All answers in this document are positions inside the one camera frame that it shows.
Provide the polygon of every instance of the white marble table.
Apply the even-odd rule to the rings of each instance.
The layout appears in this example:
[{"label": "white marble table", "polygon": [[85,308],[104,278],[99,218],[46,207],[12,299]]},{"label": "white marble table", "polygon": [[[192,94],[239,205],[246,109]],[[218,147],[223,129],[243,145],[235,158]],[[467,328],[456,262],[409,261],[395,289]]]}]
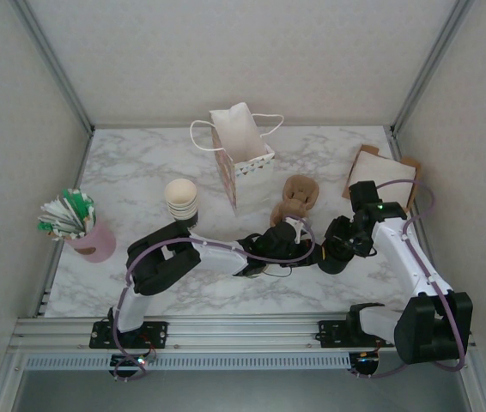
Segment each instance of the white marble table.
[{"label": "white marble table", "polygon": [[[199,129],[197,135],[202,136],[200,142],[210,142],[210,129]],[[349,200],[341,193],[360,145],[372,144],[381,155],[390,156],[380,126],[282,127],[267,142],[276,151],[278,191],[268,209],[236,218],[214,155],[195,148],[188,129],[97,130],[82,189],[93,197],[97,213],[115,233],[117,250],[104,263],[90,264],[65,246],[45,316],[106,316],[124,286],[127,247],[172,221],[163,200],[163,188],[172,179],[188,178],[197,184],[195,233],[233,240],[268,228],[271,208],[281,199],[287,177],[296,173],[313,177],[320,193],[310,218],[322,241],[333,218],[352,216]],[[277,268],[276,273],[284,271]],[[193,270],[156,295],[148,315],[345,312],[354,303],[371,301],[404,307],[397,279],[380,254],[355,257],[336,276],[317,266],[294,269],[285,279],[246,279],[226,276],[220,270]]]}]

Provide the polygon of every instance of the white wall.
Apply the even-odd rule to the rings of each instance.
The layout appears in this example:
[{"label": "white wall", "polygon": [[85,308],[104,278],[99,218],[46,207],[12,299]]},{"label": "white wall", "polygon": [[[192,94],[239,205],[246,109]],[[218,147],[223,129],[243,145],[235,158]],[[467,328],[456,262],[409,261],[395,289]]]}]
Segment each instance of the white wall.
[{"label": "white wall", "polygon": [[486,361],[486,0],[476,0],[400,138],[438,197],[426,229],[435,261],[474,302]]},{"label": "white wall", "polygon": [[390,124],[455,0],[31,0],[95,124]]},{"label": "white wall", "polygon": [[73,181],[86,137],[13,9],[0,0],[0,362],[38,293],[51,241],[39,206]]}]

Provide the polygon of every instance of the pink container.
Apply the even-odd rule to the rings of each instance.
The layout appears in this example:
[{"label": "pink container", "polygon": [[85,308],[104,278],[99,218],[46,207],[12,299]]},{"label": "pink container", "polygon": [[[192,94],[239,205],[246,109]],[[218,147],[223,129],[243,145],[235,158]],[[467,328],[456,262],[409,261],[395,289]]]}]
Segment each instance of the pink container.
[{"label": "pink container", "polygon": [[66,240],[65,243],[93,264],[107,260],[115,252],[117,244],[112,231],[98,218],[94,228],[84,238]]}]

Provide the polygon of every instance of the paper bag handle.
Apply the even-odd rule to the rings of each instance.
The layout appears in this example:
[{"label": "paper bag handle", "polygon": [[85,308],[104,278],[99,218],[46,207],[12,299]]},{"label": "paper bag handle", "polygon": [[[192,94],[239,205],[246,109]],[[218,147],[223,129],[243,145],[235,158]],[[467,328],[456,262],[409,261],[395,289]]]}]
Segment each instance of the paper bag handle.
[{"label": "paper bag handle", "polygon": [[224,148],[202,148],[197,143],[195,143],[195,139],[193,138],[193,130],[192,130],[193,125],[195,123],[208,124],[209,126],[214,127],[215,129],[216,129],[216,126],[214,126],[211,122],[205,122],[204,120],[194,120],[193,122],[191,122],[191,124],[190,124],[190,137],[191,137],[191,141],[193,142],[193,144],[195,145],[196,148],[200,148],[201,150],[203,150],[205,152],[217,152],[218,150],[224,150]]},{"label": "paper bag handle", "polygon": [[285,121],[285,117],[282,114],[261,114],[261,113],[254,113],[251,116],[253,116],[253,117],[255,117],[255,116],[264,116],[265,118],[281,118],[281,122],[279,122],[279,124],[276,127],[274,127],[272,130],[270,130],[268,133],[261,134],[260,137],[264,137],[264,136],[268,136],[268,135],[272,134],[274,131],[276,131],[277,129],[279,129],[279,126],[281,126],[283,124],[283,122]]}]

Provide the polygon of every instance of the white paper bag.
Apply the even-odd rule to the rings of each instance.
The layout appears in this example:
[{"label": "white paper bag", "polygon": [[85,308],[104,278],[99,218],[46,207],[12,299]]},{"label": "white paper bag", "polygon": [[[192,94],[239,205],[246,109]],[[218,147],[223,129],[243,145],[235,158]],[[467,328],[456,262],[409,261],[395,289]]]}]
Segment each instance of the white paper bag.
[{"label": "white paper bag", "polygon": [[[260,134],[254,123],[255,116],[279,117],[281,122],[268,133]],[[270,197],[269,183],[276,156],[262,137],[277,130],[284,117],[281,114],[251,114],[246,103],[239,103],[228,110],[211,111],[210,118],[213,123],[196,120],[191,124],[193,144],[201,150],[215,152],[222,183],[236,215],[262,209]],[[192,133],[196,123],[211,126],[214,148],[196,144]]]}]

